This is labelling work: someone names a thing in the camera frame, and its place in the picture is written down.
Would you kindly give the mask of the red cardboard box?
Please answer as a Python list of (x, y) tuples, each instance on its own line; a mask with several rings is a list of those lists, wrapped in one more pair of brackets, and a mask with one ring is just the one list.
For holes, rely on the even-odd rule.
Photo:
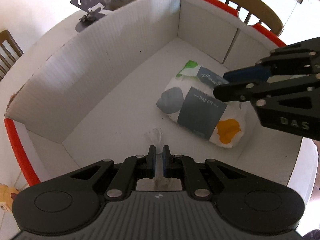
[(301, 137), (264, 128), (245, 108), (245, 134), (221, 148), (171, 121), (156, 101), (193, 60), (222, 75), (266, 57), (282, 42), (213, 0), (137, 0), (52, 52), (46, 35), (3, 80), (12, 149), (29, 185), (104, 158), (145, 154), (158, 128), (173, 154), (214, 158), (263, 178), (292, 181)]

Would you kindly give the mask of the yellow pig toy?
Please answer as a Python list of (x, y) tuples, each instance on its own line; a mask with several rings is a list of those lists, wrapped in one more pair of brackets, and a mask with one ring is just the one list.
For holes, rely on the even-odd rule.
[(19, 194), (18, 189), (0, 184), (0, 205), (4, 211), (12, 213), (12, 204), (15, 197)]

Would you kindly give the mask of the phone stand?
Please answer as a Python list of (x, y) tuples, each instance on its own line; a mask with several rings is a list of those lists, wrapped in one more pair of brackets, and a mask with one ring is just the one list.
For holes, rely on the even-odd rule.
[(75, 27), (78, 33), (106, 16), (103, 13), (104, 6), (100, 0), (70, 0), (70, 3), (85, 12)]

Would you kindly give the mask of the tissue paper pack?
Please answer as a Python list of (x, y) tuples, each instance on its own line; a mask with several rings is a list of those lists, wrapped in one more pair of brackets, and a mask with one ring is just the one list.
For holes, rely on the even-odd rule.
[(219, 147), (233, 148), (245, 133), (246, 109), (239, 102), (222, 102), (213, 95), (216, 86), (227, 83), (190, 60), (170, 80), (156, 106), (197, 136)]

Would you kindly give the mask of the far wooden chair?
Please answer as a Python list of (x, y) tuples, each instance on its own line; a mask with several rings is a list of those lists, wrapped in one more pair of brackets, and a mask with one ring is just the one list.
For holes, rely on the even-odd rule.
[(1, 31), (1, 80), (23, 55), (23, 51), (8, 29)]

